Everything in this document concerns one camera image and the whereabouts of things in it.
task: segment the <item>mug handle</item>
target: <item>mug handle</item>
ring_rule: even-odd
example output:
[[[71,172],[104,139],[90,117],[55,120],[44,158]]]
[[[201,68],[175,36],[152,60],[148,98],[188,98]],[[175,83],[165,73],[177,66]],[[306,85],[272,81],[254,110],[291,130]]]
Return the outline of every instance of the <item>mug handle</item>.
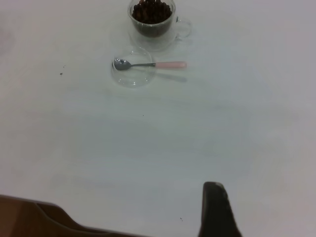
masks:
[[[187,18],[176,18],[176,27],[177,27],[177,39],[183,40],[188,37],[192,31],[192,23]]]

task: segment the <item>black object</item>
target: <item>black object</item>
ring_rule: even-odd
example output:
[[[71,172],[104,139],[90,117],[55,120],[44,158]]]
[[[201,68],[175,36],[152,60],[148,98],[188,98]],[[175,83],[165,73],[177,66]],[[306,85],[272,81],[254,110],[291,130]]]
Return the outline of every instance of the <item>black object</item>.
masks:
[[[167,20],[172,14],[170,6],[160,0],[141,0],[134,6],[132,16],[144,24],[158,24]]]
[[[224,186],[207,182],[203,186],[202,225],[198,237],[242,237]]]

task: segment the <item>pink spoon handle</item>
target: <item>pink spoon handle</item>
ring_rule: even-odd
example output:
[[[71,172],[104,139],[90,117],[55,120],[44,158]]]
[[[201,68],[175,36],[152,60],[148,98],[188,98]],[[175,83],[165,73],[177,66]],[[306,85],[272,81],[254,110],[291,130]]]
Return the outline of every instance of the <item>pink spoon handle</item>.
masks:
[[[156,68],[186,68],[186,62],[164,62],[156,63]]]

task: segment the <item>spoon handle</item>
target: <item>spoon handle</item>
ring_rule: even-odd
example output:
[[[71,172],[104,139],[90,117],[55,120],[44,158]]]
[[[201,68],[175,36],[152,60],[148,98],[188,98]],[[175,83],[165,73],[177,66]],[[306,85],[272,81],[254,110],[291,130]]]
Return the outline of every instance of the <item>spoon handle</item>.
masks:
[[[143,63],[134,64],[132,67],[156,67],[156,68],[186,68],[186,62],[161,62],[161,63]]]
[[[154,67],[156,63],[133,64],[132,67]]]
[[[163,62],[156,63],[156,68],[186,68],[186,62]]]

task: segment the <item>table surface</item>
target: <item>table surface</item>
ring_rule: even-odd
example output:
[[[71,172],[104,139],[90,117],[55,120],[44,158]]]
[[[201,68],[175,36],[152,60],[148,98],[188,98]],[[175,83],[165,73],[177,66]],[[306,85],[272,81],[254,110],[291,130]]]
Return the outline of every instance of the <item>table surface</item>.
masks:
[[[315,236],[315,1],[177,0],[192,35],[153,56],[189,67],[138,89],[110,70],[128,3],[0,2],[0,194],[191,237],[218,181],[245,237]]]

